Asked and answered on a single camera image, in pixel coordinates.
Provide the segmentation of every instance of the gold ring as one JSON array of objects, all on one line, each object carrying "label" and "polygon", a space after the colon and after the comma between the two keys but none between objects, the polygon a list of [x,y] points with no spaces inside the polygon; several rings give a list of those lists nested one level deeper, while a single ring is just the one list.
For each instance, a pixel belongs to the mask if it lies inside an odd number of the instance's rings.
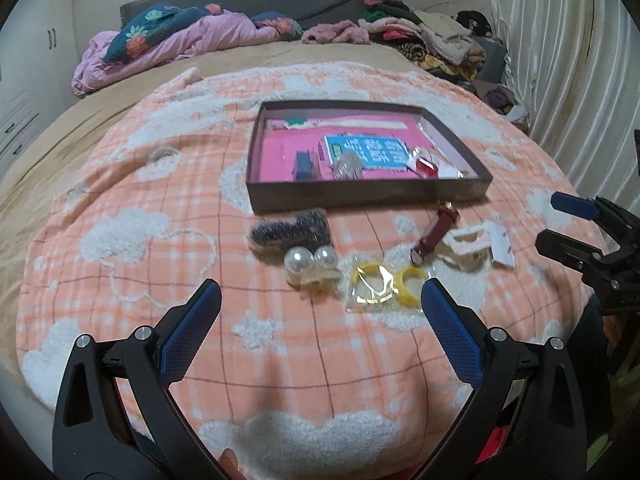
[{"label": "gold ring", "polygon": [[396,291],[398,293],[398,301],[412,308],[420,308],[420,298],[416,298],[404,284],[407,278],[420,278],[426,282],[429,277],[419,267],[405,267],[396,274]]},{"label": "gold ring", "polygon": [[[379,276],[382,278],[384,288],[381,291],[374,290],[369,283],[364,279],[366,276]],[[355,286],[360,280],[369,289],[370,298],[363,298],[355,295]],[[352,294],[357,303],[367,304],[380,304],[390,300],[395,293],[398,292],[395,285],[395,278],[393,274],[379,262],[366,262],[361,265],[357,265],[351,272],[351,286],[353,287]]]}]

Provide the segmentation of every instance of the blue card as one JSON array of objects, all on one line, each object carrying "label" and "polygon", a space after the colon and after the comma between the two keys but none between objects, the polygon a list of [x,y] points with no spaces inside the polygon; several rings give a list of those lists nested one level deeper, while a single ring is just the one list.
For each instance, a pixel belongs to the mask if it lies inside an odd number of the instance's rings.
[{"label": "blue card", "polygon": [[409,151],[404,142],[394,137],[359,134],[331,134],[324,136],[331,165],[347,151],[356,152],[364,170],[406,170]]}]

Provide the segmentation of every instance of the blue gripper pad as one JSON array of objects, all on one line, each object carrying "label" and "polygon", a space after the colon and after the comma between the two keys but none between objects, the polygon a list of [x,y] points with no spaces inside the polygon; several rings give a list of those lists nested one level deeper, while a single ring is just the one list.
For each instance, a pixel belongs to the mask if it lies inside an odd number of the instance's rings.
[{"label": "blue gripper pad", "polygon": [[456,375],[475,389],[482,381],[482,351],[456,312],[460,307],[436,279],[422,286],[422,311]]},{"label": "blue gripper pad", "polygon": [[164,314],[165,318],[175,319],[175,329],[167,334],[160,349],[158,375],[164,386],[181,381],[205,336],[222,307],[222,291],[213,280],[206,280],[185,305],[175,306]]},{"label": "blue gripper pad", "polygon": [[597,220],[600,216],[598,207],[593,200],[567,195],[567,193],[559,191],[551,195],[551,207],[556,211],[562,211],[585,220]]}]

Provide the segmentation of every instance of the clear plastic bag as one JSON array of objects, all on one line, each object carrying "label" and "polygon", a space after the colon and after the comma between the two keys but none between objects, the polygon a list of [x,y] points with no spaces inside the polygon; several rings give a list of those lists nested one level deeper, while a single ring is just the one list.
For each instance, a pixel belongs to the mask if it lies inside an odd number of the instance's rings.
[{"label": "clear plastic bag", "polygon": [[406,162],[407,167],[422,178],[463,178],[449,159],[437,148],[416,147]]},{"label": "clear plastic bag", "polygon": [[349,275],[346,309],[348,312],[418,311],[422,285],[435,277],[433,268],[406,266],[394,270],[382,262],[356,261]]},{"label": "clear plastic bag", "polygon": [[284,254],[290,248],[315,251],[331,245],[331,230],[324,209],[308,209],[274,221],[263,220],[251,227],[249,247],[255,253]]},{"label": "clear plastic bag", "polygon": [[334,180],[360,180],[362,159],[353,150],[347,150],[334,162],[332,175]]},{"label": "clear plastic bag", "polygon": [[304,247],[293,247],[284,256],[284,275],[291,286],[309,286],[326,280],[339,280],[338,254],[331,246],[312,253]]}]

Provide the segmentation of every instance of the metal screw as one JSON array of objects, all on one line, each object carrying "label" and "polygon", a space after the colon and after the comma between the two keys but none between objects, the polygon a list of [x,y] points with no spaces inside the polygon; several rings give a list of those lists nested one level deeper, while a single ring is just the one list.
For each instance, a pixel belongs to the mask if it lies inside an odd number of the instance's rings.
[{"label": "metal screw", "polygon": [[149,326],[138,327],[135,333],[136,339],[140,339],[140,341],[144,341],[145,339],[148,339],[150,335],[151,335],[151,327]]},{"label": "metal screw", "polygon": [[416,249],[411,249],[409,254],[411,256],[411,263],[415,266],[419,266],[423,263],[424,258],[420,256],[420,253]]},{"label": "metal screw", "polygon": [[501,328],[492,328],[489,335],[494,341],[504,341],[507,339],[507,333]]},{"label": "metal screw", "polygon": [[564,348],[564,343],[559,337],[552,337],[550,343],[556,350],[562,350]]},{"label": "metal screw", "polygon": [[87,334],[82,334],[78,339],[76,339],[76,346],[78,348],[84,348],[91,342],[91,338]]}]

